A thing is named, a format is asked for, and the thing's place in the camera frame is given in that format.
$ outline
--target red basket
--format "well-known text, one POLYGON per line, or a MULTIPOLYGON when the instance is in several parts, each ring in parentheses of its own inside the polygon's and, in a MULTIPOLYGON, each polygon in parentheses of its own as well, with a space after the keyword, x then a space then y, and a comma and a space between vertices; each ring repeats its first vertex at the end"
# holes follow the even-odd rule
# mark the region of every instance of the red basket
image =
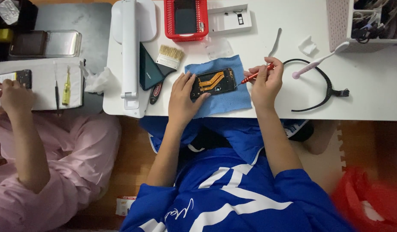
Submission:
POLYGON ((175 34, 174 0, 164 0, 165 36, 174 42, 203 40, 208 34, 207 0, 196 0, 197 31, 200 23, 204 23, 204 31, 193 34, 175 34))

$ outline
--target pink pants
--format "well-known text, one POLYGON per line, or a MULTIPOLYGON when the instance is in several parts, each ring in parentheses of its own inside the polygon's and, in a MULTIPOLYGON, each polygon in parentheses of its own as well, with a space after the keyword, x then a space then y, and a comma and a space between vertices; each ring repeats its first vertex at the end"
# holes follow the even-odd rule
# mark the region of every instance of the pink pants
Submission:
POLYGON ((1 154, 8 164, 0 166, 0 232, 47 231, 65 224, 107 187, 117 155, 121 127, 114 116, 34 114, 33 119, 51 178, 39 194, 17 181, 12 127, 1 114, 1 154))

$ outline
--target pink toothbrush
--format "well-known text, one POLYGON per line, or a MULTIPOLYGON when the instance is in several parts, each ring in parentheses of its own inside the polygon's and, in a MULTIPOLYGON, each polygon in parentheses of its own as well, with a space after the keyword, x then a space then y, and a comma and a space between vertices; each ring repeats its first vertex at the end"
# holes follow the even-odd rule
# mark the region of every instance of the pink toothbrush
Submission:
POLYGON ((330 53, 329 55, 327 55, 327 56, 325 56, 325 57, 322 57, 322 58, 320 58, 320 59, 317 59, 317 60, 311 62, 310 64, 306 65, 306 67, 302 68, 302 69, 301 69, 300 71, 298 71, 298 72, 293 72, 292 77, 293 77, 294 79, 299 79, 299 78, 300 78, 300 75, 302 75, 303 73, 305 73, 305 72, 307 72, 307 71, 309 71, 309 70, 311 70, 311 69, 314 69, 314 68, 317 67, 321 62, 323 62, 325 59, 329 58, 330 56, 333 56, 333 55, 336 54, 336 53, 339 53, 339 52, 345 50, 349 45, 350 45, 349 42, 344 42, 344 43, 342 43, 341 45, 339 45, 338 47, 336 47, 336 49, 335 49, 334 52, 330 53))

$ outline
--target white desk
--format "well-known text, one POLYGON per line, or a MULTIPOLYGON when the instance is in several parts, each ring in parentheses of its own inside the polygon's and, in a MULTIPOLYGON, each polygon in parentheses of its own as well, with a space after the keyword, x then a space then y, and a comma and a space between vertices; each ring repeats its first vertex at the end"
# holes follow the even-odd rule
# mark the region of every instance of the white desk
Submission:
MULTIPOLYGON (((146 115, 167 116, 171 86, 184 66, 209 61, 200 42, 175 44, 165 37, 163 1, 154 1, 157 6, 158 35, 144 46, 155 59, 160 45, 180 47, 186 53, 179 71, 170 74, 163 84, 160 98, 149 105, 146 115)), ((248 69, 263 64, 263 57, 271 51, 277 29, 283 33, 278 51, 274 55, 282 61, 300 58, 312 61, 298 50, 299 43, 308 35, 317 43, 319 58, 329 53, 329 38, 325 0, 209 0, 208 8, 219 8, 248 3, 253 28, 244 34, 224 37, 239 54, 248 69)), ((123 100, 120 98, 122 80, 121 45, 110 34, 107 66, 115 75, 113 85, 104 93, 103 108, 108 114, 122 115, 123 100)), ((324 106, 312 111, 295 113, 292 109, 304 109, 320 103, 325 97, 326 83, 315 70, 302 75, 299 80, 291 77, 302 64, 288 64, 284 69, 283 87, 276 99, 275 108, 280 118, 287 119, 341 119, 341 120, 393 120, 397 121, 397 46, 371 54, 341 54, 324 61, 319 67, 330 77, 335 90, 350 90, 350 97, 332 97, 324 106)), ((217 117, 254 118, 253 109, 214 115, 217 117)))

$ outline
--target red screwdriver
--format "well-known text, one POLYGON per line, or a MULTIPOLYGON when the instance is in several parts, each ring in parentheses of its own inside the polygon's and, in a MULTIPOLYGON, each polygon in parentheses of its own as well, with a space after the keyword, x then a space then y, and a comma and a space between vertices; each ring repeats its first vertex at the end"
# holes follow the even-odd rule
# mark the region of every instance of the red screwdriver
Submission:
MULTIPOLYGON (((274 65, 273 65, 273 63, 270 63, 270 64, 267 66, 267 71, 273 70, 273 69, 274 69, 274 65)), ((256 73, 256 74, 253 74, 253 75, 251 75, 251 76, 249 76, 249 77, 244 78, 244 80, 242 80, 242 82, 241 82, 240 84, 236 85, 236 87, 239 86, 239 85, 241 85, 241 84, 245 84, 245 83, 249 82, 250 80, 256 78, 258 74, 259 74, 259 73, 256 73)))

